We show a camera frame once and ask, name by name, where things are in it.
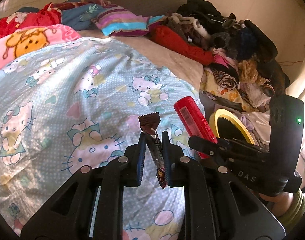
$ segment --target beige wall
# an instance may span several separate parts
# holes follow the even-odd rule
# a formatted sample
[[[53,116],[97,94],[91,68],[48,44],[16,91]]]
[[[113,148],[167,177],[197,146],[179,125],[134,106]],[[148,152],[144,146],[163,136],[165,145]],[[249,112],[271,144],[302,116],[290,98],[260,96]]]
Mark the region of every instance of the beige wall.
[[[249,19],[273,40],[277,60],[300,61],[305,56],[305,5],[301,0],[208,0],[223,14],[233,12],[237,20]],[[283,66],[291,81],[300,63]]]

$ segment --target silver screw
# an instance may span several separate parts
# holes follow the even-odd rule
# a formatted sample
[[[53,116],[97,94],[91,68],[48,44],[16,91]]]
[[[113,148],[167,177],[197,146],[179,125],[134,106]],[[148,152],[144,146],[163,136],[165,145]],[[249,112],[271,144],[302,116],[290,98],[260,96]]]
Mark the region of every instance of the silver screw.
[[[225,167],[225,166],[219,166],[218,167],[218,171],[220,173],[227,173],[228,172],[228,169]]]
[[[188,162],[190,162],[190,158],[187,157],[187,156],[182,156],[182,157],[180,158],[180,161],[181,161],[182,163],[188,163]]]
[[[127,158],[126,156],[120,156],[120,157],[118,158],[118,161],[119,161],[120,163],[126,163],[126,162],[128,161],[128,158]]]
[[[91,169],[90,169],[90,167],[89,166],[82,166],[81,168],[80,168],[80,172],[81,173],[88,173],[89,171],[90,171]]]

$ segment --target striped pillow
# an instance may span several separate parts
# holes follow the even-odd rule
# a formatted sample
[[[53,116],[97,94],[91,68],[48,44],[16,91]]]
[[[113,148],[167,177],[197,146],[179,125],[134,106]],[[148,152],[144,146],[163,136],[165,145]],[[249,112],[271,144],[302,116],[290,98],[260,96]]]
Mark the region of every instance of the striped pillow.
[[[98,14],[95,24],[105,36],[144,36],[166,18],[137,16],[123,7],[114,7]]]

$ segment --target barcode label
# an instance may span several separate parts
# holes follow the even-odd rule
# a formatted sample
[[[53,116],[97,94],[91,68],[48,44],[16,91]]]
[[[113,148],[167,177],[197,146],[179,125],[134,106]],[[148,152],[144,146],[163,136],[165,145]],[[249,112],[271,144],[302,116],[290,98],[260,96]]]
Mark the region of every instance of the barcode label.
[[[201,136],[201,132],[199,131],[199,128],[197,124],[195,123],[194,119],[192,118],[190,112],[188,111],[187,107],[184,106],[179,110],[179,112],[182,114],[182,117],[186,121],[190,132],[192,133],[191,136],[196,135],[196,136]]]

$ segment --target red bottle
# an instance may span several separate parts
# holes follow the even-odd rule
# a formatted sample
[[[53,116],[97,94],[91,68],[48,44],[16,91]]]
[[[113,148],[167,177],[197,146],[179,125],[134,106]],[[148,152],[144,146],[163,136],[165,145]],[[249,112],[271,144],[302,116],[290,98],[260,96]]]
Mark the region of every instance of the red bottle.
[[[179,118],[190,137],[196,135],[208,141],[212,141],[213,143],[218,142],[206,118],[203,116],[192,97],[184,97],[180,99],[174,104],[174,109],[179,115]],[[205,153],[198,153],[202,159],[209,158]]]

